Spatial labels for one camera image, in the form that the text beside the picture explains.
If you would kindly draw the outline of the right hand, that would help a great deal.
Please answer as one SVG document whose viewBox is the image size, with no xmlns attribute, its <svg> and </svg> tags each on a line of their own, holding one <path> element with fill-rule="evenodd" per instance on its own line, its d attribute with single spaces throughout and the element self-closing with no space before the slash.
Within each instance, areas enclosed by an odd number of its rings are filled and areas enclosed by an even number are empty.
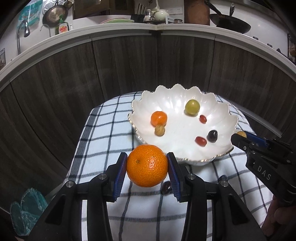
<svg viewBox="0 0 296 241">
<path fill-rule="evenodd" d="M 285 227 L 284 233 L 295 232 L 295 206 L 284 207 L 280 199 L 274 195 L 261 227 L 267 237 L 275 233 L 276 223 Z"/>
</svg>

